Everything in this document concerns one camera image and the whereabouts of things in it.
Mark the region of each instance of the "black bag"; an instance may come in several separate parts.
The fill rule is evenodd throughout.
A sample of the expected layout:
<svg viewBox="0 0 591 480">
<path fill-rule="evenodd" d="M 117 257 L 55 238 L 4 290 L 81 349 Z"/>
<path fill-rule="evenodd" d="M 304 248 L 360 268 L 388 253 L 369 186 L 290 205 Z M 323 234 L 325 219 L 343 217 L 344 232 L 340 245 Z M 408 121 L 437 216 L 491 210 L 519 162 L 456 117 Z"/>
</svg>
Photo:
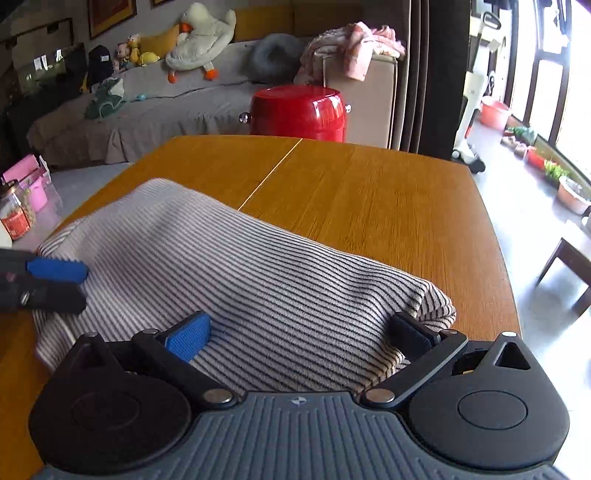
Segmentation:
<svg viewBox="0 0 591 480">
<path fill-rule="evenodd" d="M 99 45 L 88 54 L 88 88 L 113 75 L 113 61 L 107 47 Z"/>
</svg>

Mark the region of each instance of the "triangular hole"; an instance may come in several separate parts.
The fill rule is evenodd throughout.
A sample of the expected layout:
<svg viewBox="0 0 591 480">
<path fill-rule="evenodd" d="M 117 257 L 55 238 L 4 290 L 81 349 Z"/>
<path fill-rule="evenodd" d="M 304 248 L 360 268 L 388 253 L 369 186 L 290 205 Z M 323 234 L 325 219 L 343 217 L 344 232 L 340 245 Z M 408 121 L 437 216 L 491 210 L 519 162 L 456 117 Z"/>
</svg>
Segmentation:
<svg viewBox="0 0 591 480">
<path fill-rule="evenodd" d="M 496 366 L 505 368 L 516 368 L 518 370 L 529 370 L 530 365 L 519 350 L 516 343 L 507 343 L 499 359 L 496 361 Z"/>
</svg>

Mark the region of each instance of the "table seam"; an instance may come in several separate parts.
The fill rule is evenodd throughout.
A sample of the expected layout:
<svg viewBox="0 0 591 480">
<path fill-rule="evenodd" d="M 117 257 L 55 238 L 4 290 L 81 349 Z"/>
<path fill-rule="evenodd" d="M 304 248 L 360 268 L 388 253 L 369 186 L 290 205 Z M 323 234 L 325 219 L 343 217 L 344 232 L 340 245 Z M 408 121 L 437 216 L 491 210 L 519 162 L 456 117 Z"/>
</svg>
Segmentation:
<svg viewBox="0 0 591 480">
<path fill-rule="evenodd" d="M 297 147 L 297 146 L 300 144 L 300 142 L 301 142 L 302 140 L 303 140 L 303 139 L 302 139 L 302 138 L 300 138 L 300 139 L 299 139 L 299 140 L 296 142 L 296 144 L 295 144 L 293 147 L 291 147 L 291 148 L 290 148 L 290 150 L 289 150 L 289 151 L 288 151 L 288 152 L 287 152 L 287 153 L 286 153 L 286 154 L 283 156 L 283 158 L 282 158 L 282 159 L 281 159 L 281 160 L 280 160 L 280 161 L 277 163 L 277 165 L 275 165 L 275 166 L 274 166 L 274 167 L 271 169 L 271 171 L 270 171 L 270 172 L 267 174 L 267 176 L 266 176 L 264 179 L 262 179 L 262 180 L 261 180 L 261 182 L 259 183 L 259 185 L 257 185 L 257 186 L 256 186 L 256 188 L 255 188 L 255 189 L 252 191 L 252 193 L 251 193 L 251 194 L 250 194 L 248 197 L 246 197 L 246 200 L 244 200 L 243 204 L 242 204 L 242 205 L 240 205 L 240 207 L 238 208 L 238 212 L 240 212 L 240 210 L 242 210 L 242 207 L 244 207 L 244 206 L 245 206 L 245 205 L 248 203 L 248 200 L 250 200 L 250 199 L 252 198 L 252 196 L 253 196 L 253 195 L 256 193 L 256 191 L 257 191 L 259 188 L 261 188 L 261 186 L 262 186 L 262 185 L 265 183 L 265 181 L 266 181 L 266 180 L 267 180 L 267 179 L 268 179 L 268 178 L 269 178 L 269 177 L 270 177 L 270 176 L 273 174 L 273 172 L 274 172 L 274 171 L 277 169 L 277 167 L 279 167 L 279 165 L 281 165 L 281 163 L 282 163 L 282 162 L 283 162 L 283 161 L 284 161 L 284 160 L 285 160 L 287 157 L 289 157 L 289 156 L 290 156 L 291 152 L 293 152 L 293 151 L 296 149 L 296 147 Z"/>
</svg>

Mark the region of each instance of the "white machine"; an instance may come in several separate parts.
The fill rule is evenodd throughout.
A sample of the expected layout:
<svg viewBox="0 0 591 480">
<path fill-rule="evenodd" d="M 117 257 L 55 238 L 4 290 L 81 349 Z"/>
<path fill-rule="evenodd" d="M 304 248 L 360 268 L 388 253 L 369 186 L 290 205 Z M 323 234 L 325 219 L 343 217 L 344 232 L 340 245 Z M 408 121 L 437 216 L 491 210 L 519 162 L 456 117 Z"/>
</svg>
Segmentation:
<svg viewBox="0 0 591 480">
<path fill-rule="evenodd" d="M 501 21 L 491 12 L 484 12 L 480 17 L 480 24 L 476 35 L 476 49 L 470 58 L 468 70 L 466 72 L 466 81 L 464 83 L 462 119 L 460 120 L 460 125 L 456 132 L 456 139 L 452 151 L 452 160 L 465 163 L 468 165 L 472 173 L 484 171 L 486 168 L 484 162 L 478 156 L 478 153 L 468 144 L 466 139 L 469 133 L 469 128 L 472 126 L 475 112 L 479 109 L 482 97 L 486 92 L 486 87 L 491 79 L 494 78 L 493 72 L 491 72 L 491 75 L 474 72 L 476 57 L 478 56 L 480 42 L 482 41 L 482 34 L 485 31 L 485 27 L 498 31 L 501 29 Z M 499 50 L 500 47 L 501 43 L 493 38 L 490 40 L 487 50 L 495 52 Z"/>
</svg>

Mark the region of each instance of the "white duck plush toy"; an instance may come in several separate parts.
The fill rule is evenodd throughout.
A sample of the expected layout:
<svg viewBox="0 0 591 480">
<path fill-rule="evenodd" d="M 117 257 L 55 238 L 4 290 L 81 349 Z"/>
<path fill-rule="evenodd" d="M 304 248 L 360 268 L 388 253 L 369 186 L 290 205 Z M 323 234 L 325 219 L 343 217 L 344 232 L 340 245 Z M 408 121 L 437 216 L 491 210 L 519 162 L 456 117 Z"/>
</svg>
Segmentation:
<svg viewBox="0 0 591 480">
<path fill-rule="evenodd" d="M 212 60 L 230 43 L 236 28 L 236 12 L 228 10 L 225 22 L 210 15 L 205 5 L 195 2 L 181 17 L 177 46 L 166 55 L 171 69 L 168 81 L 176 82 L 176 71 L 205 69 L 205 78 L 214 80 L 219 72 Z"/>
</svg>

